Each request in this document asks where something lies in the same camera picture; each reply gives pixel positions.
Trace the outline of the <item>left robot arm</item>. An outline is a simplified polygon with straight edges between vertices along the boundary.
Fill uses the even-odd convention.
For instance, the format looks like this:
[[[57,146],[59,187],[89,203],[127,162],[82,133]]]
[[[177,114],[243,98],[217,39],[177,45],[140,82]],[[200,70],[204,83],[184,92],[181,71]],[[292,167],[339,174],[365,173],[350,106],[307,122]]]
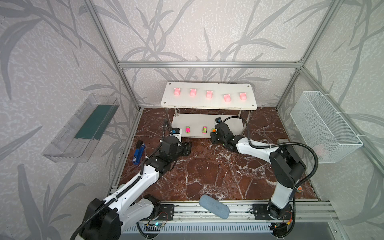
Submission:
[[[94,199],[87,207],[84,220],[72,234],[74,240],[117,240],[123,231],[142,219],[156,217],[160,201],[150,195],[135,200],[163,175],[180,157],[187,157],[192,143],[182,143],[179,135],[165,137],[158,148],[141,164],[140,171],[115,193],[104,200]]]

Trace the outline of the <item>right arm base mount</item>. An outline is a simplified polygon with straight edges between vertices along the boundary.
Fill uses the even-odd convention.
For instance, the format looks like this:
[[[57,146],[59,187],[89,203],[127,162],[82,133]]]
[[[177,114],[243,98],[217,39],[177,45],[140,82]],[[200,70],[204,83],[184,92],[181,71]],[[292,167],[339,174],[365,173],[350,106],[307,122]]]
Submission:
[[[250,213],[256,220],[287,221],[293,213],[293,207],[288,204],[283,210],[269,204],[253,204]]]

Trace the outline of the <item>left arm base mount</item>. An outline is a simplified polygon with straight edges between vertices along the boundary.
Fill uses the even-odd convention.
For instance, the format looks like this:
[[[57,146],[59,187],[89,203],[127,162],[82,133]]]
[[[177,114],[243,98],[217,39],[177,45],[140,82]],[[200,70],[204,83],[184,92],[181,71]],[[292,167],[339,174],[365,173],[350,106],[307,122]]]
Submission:
[[[175,213],[175,205],[173,204],[160,204],[154,206],[154,209],[149,216],[150,219],[159,221],[172,221]]]

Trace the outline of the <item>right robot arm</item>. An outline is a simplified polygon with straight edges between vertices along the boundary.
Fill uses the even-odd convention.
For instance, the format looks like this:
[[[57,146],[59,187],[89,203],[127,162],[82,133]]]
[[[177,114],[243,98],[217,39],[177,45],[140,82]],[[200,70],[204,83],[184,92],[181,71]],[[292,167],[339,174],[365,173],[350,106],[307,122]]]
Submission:
[[[272,166],[275,178],[278,181],[274,193],[269,200],[268,213],[273,219],[278,219],[291,200],[293,200],[298,188],[308,181],[319,167],[319,158],[316,152],[309,146],[297,142],[284,142],[275,145],[263,144],[249,139],[247,136],[234,135],[226,121],[240,117],[228,117],[225,120],[215,119],[215,130],[210,133],[213,144],[221,144],[227,150],[262,159]],[[297,154],[294,146],[308,150],[314,158],[312,171],[302,178],[307,166]]]

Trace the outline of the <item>pink toy pig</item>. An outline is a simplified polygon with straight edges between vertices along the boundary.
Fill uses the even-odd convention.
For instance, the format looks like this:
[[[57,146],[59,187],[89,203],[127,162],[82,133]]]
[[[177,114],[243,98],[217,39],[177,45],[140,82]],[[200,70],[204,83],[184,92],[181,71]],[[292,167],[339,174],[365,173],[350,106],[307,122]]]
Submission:
[[[206,91],[206,98],[212,99],[212,97],[213,97],[213,91]]]
[[[240,93],[240,99],[242,101],[246,101],[247,100],[247,93]]]
[[[224,100],[225,100],[226,103],[231,102],[231,100],[232,100],[231,95],[230,94],[224,95]]]
[[[190,96],[195,97],[197,95],[197,89],[190,89]]]
[[[174,88],[174,95],[180,96],[181,95],[181,89],[180,88]]]

